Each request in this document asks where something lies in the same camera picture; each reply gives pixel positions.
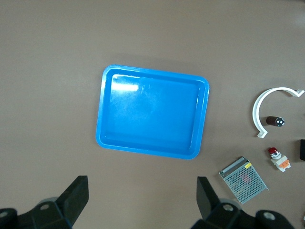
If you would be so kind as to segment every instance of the white plastic clip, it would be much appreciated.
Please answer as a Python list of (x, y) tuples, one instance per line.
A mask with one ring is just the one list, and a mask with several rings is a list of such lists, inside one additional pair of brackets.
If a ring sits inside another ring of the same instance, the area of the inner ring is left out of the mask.
[(268, 131), (266, 131), (266, 129), (261, 124), (261, 121), (259, 120), (259, 108), (260, 108), (263, 100), (270, 93), (275, 92), (275, 91), (285, 91), (285, 92), (290, 93), (294, 97), (300, 97), (305, 92), (304, 90), (301, 90), (301, 89), (295, 91), (288, 87), (276, 87), (276, 88), (269, 89), (269, 90), (265, 91), (264, 93), (262, 93), (257, 98), (256, 102), (254, 103), (253, 111), (252, 111), (253, 122), (254, 122), (256, 128), (259, 130), (259, 134), (257, 135), (259, 138), (264, 138), (268, 133)]

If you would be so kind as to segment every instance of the brown table surface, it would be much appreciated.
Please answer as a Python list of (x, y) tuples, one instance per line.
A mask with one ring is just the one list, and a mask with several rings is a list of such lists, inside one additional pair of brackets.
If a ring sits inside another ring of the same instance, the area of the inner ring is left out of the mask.
[[(256, 137), (252, 107), (274, 87), (305, 89), (300, 0), (9, 1), (0, 7), (0, 207), (19, 213), (88, 175), (74, 228), (190, 228), (196, 178), (234, 199), (218, 175), (248, 158), (270, 191), (245, 203), (301, 228), (305, 214), (305, 95), (269, 95), (260, 116), (285, 118)], [(210, 83), (202, 147), (193, 160), (113, 151), (95, 141), (101, 75), (109, 64), (201, 75)], [(290, 159), (282, 173), (267, 153)]]

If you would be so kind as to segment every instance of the blue plastic tray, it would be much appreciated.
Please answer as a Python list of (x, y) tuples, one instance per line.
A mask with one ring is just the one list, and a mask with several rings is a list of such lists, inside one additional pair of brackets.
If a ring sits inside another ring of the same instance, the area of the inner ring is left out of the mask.
[(209, 83), (200, 76), (120, 65), (102, 76), (96, 141), (180, 159), (200, 151)]

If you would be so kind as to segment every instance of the perforated metal cover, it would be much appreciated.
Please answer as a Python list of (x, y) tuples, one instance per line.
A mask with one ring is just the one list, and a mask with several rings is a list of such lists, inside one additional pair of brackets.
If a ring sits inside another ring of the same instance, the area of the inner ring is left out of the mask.
[(253, 165), (244, 157), (221, 170), (219, 174), (242, 204), (267, 189)]

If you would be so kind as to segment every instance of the screw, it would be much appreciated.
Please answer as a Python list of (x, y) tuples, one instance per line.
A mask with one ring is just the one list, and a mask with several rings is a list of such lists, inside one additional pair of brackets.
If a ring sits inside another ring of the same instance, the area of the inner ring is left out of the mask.
[(48, 209), (49, 208), (49, 205), (48, 204), (45, 204), (45, 205), (42, 205), (41, 207), (40, 207), (40, 210), (46, 210), (46, 209)]
[(0, 218), (6, 217), (8, 213), (6, 211), (0, 213)]
[(264, 212), (264, 217), (269, 220), (275, 220), (274, 214), (272, 214), (270, 212)]
[(223, 205), (223, 208), (226, 211), (233, 211), (234, 210), (234, 208), (231, 205), (229, 205), (229, 204)]

